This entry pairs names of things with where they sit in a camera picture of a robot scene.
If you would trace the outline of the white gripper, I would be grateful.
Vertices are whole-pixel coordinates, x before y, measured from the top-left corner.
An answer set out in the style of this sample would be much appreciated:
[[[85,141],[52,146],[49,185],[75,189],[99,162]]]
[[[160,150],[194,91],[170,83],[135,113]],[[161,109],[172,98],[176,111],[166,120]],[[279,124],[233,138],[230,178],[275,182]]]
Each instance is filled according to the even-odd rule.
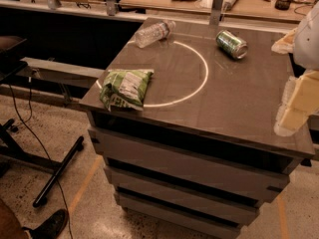
[[[276,41],[271,50],[278,54],[293,52],[297,65],[308,69],[285,84],[274,124],[279,136],[291,136],[319,110],[319,2],[302,19],[298,28]]]

